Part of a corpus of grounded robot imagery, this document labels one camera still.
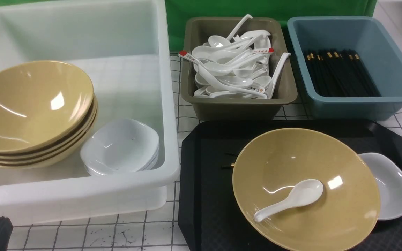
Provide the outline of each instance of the stacked yellow bowls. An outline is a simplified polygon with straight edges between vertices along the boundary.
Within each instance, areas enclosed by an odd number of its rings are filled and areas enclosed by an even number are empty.
[[[97,117],[89,76],[64,62],[28,62],[0,72],[0,167],[54,164],[89,136]]]

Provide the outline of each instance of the white tiled surface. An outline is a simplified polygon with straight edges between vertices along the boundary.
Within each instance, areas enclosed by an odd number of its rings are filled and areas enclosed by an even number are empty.
[[[402,1],[381,1],[375,8],[379,19],[402,51]],[[180,59],[170,58],[177,115],[178,139],[183,139],[200,121],[192,106],[179,96]],[[311,119],[304,107],[306,93],[300,89],[295,103],[284,106],[274,119]],[[386,121],[379,121],[402,136],[402,109]],[[13,229],[9,250],[29,251],[189,251],[177,224],[179,179],[167,187],[167,203],[158,210],[86,218]]]

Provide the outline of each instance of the black plastic tray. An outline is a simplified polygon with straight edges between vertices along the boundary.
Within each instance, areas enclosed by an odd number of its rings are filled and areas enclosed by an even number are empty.
[[[241,149],[256,136],[300,127],[338,138],[357,153],[386,155],[402,170],[402,137],[370,120],[209,121],[182,143],[178,224],[191,251],[285,250],[261,236],[235,201],[232,170]],[[402,217],[379,221],[352,250],[402,251]]]

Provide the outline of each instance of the stacked white dishes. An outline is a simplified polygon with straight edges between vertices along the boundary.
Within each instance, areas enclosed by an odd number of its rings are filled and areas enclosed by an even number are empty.
[[[134,119],[112,121],[83,145],[80,157],[92,176],[152,169],[159,157],[159,136]]]

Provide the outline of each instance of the green backdrop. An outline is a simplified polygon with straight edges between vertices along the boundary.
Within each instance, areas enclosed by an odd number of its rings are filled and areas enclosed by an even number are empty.
[[[0,0],[2,5],[45,0]],[[282,26],[293,16],[372,16],[376,0],[166,0],[170,50],[184,44],[185,23],[195,16],[266,16]]]

